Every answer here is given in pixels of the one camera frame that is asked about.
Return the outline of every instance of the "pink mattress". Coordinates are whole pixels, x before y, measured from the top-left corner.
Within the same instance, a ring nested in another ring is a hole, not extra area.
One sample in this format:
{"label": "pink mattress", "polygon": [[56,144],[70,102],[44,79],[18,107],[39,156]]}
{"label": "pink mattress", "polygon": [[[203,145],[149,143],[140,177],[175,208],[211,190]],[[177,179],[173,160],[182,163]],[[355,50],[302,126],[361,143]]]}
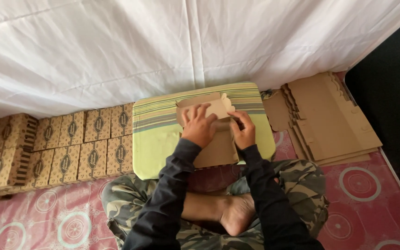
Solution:
{"label": "pink mattress", "polygon": [[[276,133],[275,141],[276,160],[295,156],[287,133]],[[400,187],[381,153],[370,156],[367,162],[323,168],[331,201],[328,222],[319,235],[326,250],[400,250]],[[224,188],[240,170],[223,166],[197,171],[189,188]],[[100,200],[111,179],[18,194],[0,202],[0,250],[116,250]]]}

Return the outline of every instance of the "bare foot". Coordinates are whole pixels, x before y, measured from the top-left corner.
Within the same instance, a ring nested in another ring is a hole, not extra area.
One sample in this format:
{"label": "bare foot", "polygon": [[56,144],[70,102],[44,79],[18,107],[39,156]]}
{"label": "bare foot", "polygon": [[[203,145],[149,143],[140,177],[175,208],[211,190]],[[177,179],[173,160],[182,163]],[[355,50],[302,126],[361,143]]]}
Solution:
{"label": "bare foot", "polygon": [[254,200],[250,193],[229,196],[228,206],[219,222],[230,236],[237,236],[247,230],[255,212]]}

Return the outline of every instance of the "person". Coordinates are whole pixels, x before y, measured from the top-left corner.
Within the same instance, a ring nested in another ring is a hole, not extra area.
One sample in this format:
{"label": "person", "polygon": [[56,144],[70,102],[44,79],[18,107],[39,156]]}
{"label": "person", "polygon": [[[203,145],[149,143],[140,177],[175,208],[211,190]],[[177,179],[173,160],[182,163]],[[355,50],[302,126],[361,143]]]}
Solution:
{"label": "person", "polygon": [[[232,195],[187,192],[193,162],[214,136],[217,117],[205,117],[209,106],[193,106],[190,117],[183,112],[181,139],[158,180],[127,174],[104,188],[101,200],[119,249],[323,249],[315,239],[328,218],[323,172],[305,160],[263,160],[244,111],[229,115],[243,125],[230,123],[245,177],[227,188]],[[219,222],[227,234],[189,221]]]}

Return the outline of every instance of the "black wall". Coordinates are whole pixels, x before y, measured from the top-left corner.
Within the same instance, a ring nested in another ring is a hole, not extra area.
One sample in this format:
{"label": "black wall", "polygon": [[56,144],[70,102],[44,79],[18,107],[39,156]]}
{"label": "black wall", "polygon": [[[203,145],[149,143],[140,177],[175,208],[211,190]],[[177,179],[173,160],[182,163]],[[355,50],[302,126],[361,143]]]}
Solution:
{"label": "black wall", "polygon": [[400,28],[348,71],[345,82],[400,179]]}

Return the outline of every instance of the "left hand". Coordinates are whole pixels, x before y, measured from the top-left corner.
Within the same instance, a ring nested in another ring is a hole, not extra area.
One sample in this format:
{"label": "left hand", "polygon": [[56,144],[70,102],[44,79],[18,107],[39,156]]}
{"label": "left hand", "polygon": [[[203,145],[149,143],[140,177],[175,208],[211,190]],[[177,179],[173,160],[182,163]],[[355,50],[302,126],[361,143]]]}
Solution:
{"label": "left hand", "polygon": [[206,109],[211,106],[210,103],[197,104],[190,109],[191,117],[188,117],[188,109],[183,110],[181,114],[184,121],[184,129],[181,138],[192,141],[204,149],[214,137],[216,128],[213,122],[217,120],[216,114],[206,115]]}

